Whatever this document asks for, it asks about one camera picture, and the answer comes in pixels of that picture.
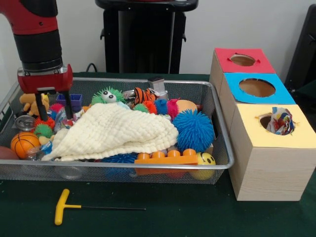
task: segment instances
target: white towel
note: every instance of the white towel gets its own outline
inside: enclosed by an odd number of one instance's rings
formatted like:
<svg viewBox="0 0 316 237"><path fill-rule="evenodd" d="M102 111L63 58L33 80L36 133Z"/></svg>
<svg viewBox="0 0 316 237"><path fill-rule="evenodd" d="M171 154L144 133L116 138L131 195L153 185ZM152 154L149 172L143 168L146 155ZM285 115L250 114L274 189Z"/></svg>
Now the white towel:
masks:
<svg viewBox="0 0 316 237"><path fill-rule="evenodd" d="M152 153L174 145L177 136L178 130L162 116L127 110L116 103L95 104L69 130L58 131L52 152L42 160Z"/></svg>

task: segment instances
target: wire mesh basket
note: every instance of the wire mesh basket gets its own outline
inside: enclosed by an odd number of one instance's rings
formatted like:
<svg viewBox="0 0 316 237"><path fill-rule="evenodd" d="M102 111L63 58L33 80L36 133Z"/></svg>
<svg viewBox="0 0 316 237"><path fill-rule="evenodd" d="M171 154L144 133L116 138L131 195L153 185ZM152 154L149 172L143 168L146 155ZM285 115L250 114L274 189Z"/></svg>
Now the wire mesh basket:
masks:
<svg viewBox="0 0 316 237"><path fill-rule="evenodd" d="M83 105L88 106L93 94L102 88L118 90L146 89L148 81L143 79L98 79L74 78L70 93L82 94ZM227 135L221 107L215 87L204 81L166 80L165 88L169 98L181 98L202 105L202 112L212 119L215 140L212 156L216 165L173 165L173 164L131 164L103 162L58 162L0 159L0 179L39 181L100 181L100 182L141 182L178 184L215 184L225 169L234 163L232 147ZM10 147L11 139L19 132L12 128L14 114L22 110L19 97L23 94L16 83L0 104L0 146ZM53 104L57 95L50 95ZM135 169L147 169L153 173L137 175ZM198 172L198 178L192 173Z"/></svg>

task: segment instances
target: yellow t-handle hex key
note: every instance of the yellow t-handle hex key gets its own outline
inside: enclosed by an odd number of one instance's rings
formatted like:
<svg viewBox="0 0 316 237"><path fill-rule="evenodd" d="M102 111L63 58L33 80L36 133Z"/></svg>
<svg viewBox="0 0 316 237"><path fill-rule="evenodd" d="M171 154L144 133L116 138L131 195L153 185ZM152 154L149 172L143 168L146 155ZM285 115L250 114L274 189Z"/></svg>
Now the yellow t-handle hex key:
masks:
<svg viewBox="0 0 316 237"><path fill-rule="evenodd" d="M146 211L146 208L69 205L69 204L66 204L69 193L70 193L69 189L64 189L57 202L56 212L55 212L55 225L57 226L60 226L63 223L63 215L64 215L65 208Z"/></svg>

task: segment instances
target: black cable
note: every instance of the black cable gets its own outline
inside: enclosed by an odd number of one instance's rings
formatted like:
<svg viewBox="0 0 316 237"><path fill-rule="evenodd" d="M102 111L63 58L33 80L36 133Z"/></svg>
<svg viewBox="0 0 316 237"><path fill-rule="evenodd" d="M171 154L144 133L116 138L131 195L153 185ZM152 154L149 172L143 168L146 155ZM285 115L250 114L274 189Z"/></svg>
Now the black cable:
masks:
<svg viewBox="0 0 316 237"><path fill-rule="evenodd" d="M97 67L94 65L94 63L90 63L85 71L89 72L89 69L90 69L91 66L93 66L94 71L97 73L98 70L97 70Z"/></svg>

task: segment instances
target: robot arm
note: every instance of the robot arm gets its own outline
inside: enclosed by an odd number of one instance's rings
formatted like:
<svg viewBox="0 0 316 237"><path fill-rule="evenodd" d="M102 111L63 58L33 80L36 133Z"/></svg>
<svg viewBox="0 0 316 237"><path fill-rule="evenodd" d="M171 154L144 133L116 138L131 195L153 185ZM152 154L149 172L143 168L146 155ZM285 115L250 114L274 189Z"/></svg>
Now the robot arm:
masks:
<svg viewBox="0 0 316 237"><path fill-rule="evenodd" d="M56 0L0 0L0 13L14 34L22 69L18 81L24 93L35 93L42 120L47 120L41 93L60 92L66 98L66 114L73 117L69 90L73 73L64 66L56 16Z"/></svg>

